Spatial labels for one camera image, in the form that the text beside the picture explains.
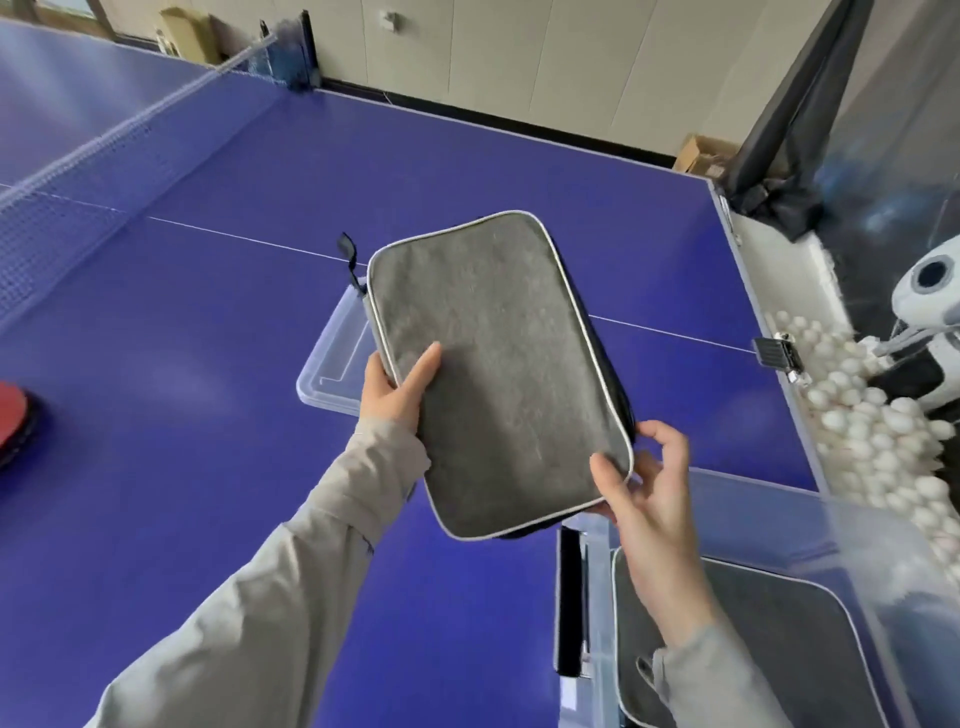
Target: metal clip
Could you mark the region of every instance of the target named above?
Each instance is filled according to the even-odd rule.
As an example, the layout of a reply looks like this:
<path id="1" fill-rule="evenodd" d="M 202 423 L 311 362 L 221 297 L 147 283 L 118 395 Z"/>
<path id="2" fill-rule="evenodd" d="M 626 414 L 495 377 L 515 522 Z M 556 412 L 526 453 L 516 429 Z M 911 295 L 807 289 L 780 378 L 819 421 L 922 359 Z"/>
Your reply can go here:
<path id="1" fill-rule="evenodd" d="M 804 363 L 790 334 L 778 332 L 772 338 L 758 336 L 754 339 L 754 350 L 760 364 L 784 372 L 791 384 L 812 383 L 810 375 L 804 371 Z"/>

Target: gray jacket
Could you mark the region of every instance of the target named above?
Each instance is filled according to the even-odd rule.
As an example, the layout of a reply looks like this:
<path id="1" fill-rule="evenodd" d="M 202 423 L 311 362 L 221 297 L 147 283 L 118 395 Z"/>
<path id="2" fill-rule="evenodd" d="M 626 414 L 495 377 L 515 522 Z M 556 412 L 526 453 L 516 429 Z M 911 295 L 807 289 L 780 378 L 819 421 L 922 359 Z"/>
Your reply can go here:
<path id="1" fill-rule="evenodd" d="M 110 683 L 87 725 L 309 726 L 372 547 L 429 466 L 402 426 L 361 420 L 293 519 Z M 654 668 L 681 728 L 788 726 L 746 652 L 719 632 L 659 653 Z"/>

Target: beige wall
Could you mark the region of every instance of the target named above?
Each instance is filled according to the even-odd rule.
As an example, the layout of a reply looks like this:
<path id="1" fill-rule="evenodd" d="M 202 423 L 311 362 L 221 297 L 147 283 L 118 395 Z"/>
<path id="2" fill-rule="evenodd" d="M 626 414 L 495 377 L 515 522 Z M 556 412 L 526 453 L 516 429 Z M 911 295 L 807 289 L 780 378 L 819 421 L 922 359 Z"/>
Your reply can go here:
<path id="1" fill-rule="evenodd" d="M 186 3 L 252 36 L 306 8 L 326 76 L 675 154 L 689 132 L 743 140 L 828 0 Z M 167 4 L 104 0 L 139 36 Z"/>

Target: zippered case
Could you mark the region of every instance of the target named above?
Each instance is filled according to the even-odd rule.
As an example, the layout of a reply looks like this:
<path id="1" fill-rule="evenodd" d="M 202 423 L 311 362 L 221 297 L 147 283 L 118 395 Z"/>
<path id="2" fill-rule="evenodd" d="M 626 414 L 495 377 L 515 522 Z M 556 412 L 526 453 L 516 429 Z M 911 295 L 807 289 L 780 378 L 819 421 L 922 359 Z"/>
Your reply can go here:
<path id="1" fill-rule="evenodd" d="M 746 646 L 791 725 L 888 728 L 850 613 L 836 594 L 816 582 L 713 559 L 704 559 L 704 569 L 734 641 Z M 654 689 L 653 656 L 663 639 L 636 596 L 620 548 L 612 576 L 620 710 L 636 725 L 675 728 Z"/>
<path id="2" fill-rule="evenodd" d="M 355 260 L 348 238 L 341 246 Z M 400 240 L 373 255 L 366 285 L 353 280 L 394 381 L 431 342 L 444 346 L 419 436 L 450 536 L 521 536 L 598 503 L 593 452 L 633 469 L 630 403 L 534 215 Z"/>

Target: plastic lid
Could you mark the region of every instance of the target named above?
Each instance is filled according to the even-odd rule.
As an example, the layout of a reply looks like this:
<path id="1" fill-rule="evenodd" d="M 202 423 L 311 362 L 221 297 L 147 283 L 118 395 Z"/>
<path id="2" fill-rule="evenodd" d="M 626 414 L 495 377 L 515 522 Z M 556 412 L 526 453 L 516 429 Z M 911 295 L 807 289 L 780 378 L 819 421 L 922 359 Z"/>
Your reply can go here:
<path id="1" fill-rule="evenodd" d="M 359 415 L 364 370 L 375 351 L 363 299 L 349 286 L 303 365 L 297 379 L 300 400 L 321 409 Z"/>

